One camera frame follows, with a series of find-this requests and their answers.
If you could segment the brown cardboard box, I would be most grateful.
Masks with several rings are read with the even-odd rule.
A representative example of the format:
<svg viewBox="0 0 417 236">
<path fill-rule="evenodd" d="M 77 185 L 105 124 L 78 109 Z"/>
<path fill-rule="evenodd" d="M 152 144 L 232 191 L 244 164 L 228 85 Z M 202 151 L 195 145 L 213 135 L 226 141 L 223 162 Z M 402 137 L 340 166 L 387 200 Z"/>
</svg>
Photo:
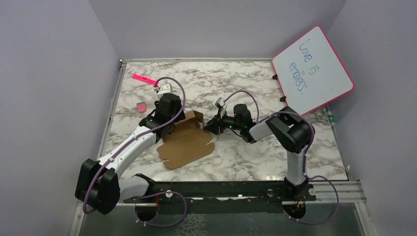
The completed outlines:
<svg viewBox="0 0 417 236">
<path fill-rule="evenodd" d="M 157 152 L 167 169 L 177 169 L 214 151 L 212 135 L 204 130 L 204 126 L 204 115 L 189 111 L 184 120 L 175 123 L 174 131 L 162 138 L 163 144 Z"/>
</svg>

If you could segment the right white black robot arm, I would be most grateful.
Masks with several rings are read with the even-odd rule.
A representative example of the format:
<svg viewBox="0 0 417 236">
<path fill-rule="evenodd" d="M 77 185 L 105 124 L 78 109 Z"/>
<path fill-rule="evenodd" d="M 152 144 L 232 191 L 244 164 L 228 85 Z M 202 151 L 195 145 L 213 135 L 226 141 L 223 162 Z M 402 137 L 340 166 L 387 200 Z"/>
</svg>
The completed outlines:
<svg viewBox="0 0 417 236">
<path fill-rule="evenodd" d="M 284 178 L 284 195 L 296 200 L 308 185 L 306 176 L 306 153 L 312 144 L 315 129 L 304 117 L 289 106 L 271 116 L 254 122 L 244 104 L 234 106 L 234 114 L 227 115 L 223 108 L 204 126 L 204 130 L 214 135 L 226 129 L 238 131 L 241 138 L 253 144 L 274 135 L 287 152 L 287 174 Z"/>
</svg>

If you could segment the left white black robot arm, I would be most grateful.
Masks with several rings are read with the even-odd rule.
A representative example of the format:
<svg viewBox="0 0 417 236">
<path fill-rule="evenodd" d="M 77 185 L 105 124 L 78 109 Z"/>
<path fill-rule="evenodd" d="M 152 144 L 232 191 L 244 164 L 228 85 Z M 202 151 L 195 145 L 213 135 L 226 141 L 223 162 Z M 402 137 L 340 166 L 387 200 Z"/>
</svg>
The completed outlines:
<svg viewBox="0 0 417 236">
<path fill-rule="evenodd" d="M 142 152 L 166 136 L 176 121 L 185 118 L 185 97 L 163 94 L 156 108 L 143 118 L 134 132 L 112 152 L 99 160 L 87 159 L 81 165 L 75 197 L 83 212 L 108 214 L 120 200 L 119 177 Z"/>
</svg>

